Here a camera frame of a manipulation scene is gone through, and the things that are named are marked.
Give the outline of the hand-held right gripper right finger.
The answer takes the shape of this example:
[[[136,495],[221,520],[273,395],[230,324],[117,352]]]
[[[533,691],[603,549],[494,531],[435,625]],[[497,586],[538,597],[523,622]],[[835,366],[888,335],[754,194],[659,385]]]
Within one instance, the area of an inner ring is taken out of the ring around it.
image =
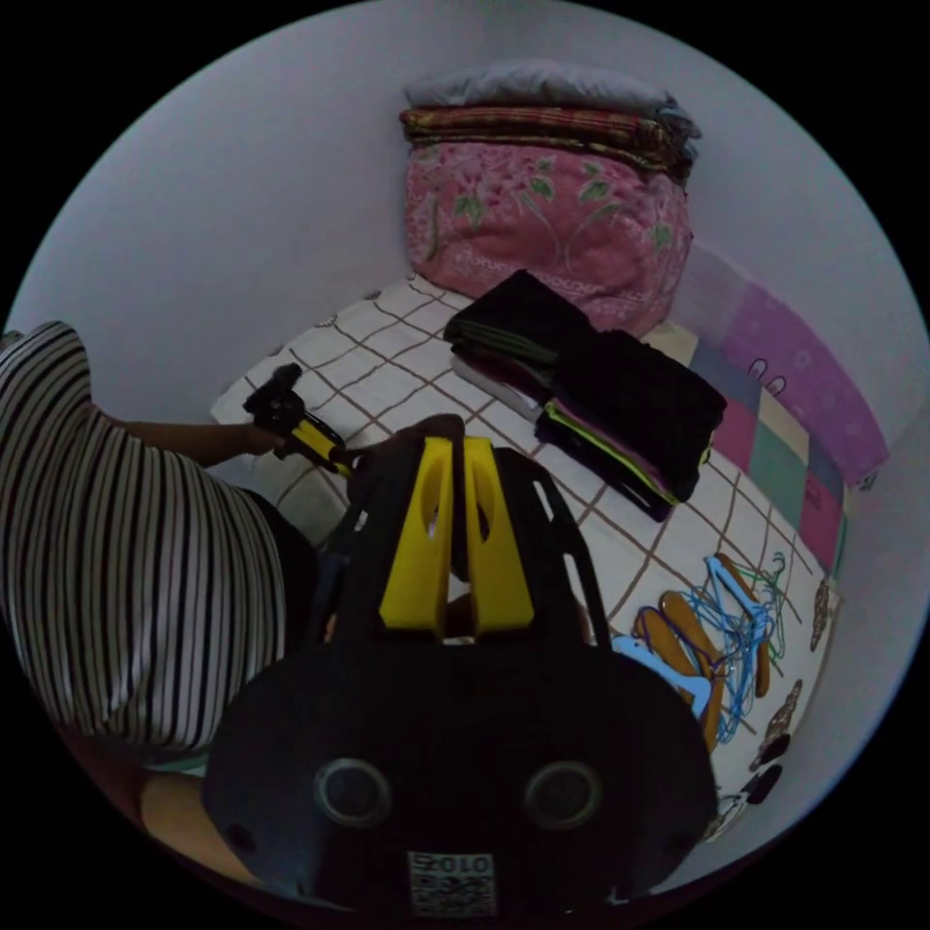
[[[534,607],[501,468],[488,439],[464,439],[463,481],[465,541],[475,630],[525,630],[532,623]]]

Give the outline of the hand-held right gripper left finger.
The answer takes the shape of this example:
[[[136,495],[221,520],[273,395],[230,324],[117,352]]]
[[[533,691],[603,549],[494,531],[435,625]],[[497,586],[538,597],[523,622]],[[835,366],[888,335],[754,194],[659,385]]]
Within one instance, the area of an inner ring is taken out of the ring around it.
[[[442,630],[453,538],[453,445],[429,437],[400,527],[379,613],[389,630]]]

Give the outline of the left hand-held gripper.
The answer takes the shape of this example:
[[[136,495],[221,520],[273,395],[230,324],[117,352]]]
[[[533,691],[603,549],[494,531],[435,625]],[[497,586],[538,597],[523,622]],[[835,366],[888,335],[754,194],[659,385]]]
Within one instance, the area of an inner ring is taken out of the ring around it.
[[[295,391],[302,374],[297,362],[279,365],[250,394],[243,408],[251,423],[285,438],[274,450],[276,458],[298,455],[317,468],[349,478],[353,454],[337,431],[321,419],[308,416],[304,401]]]

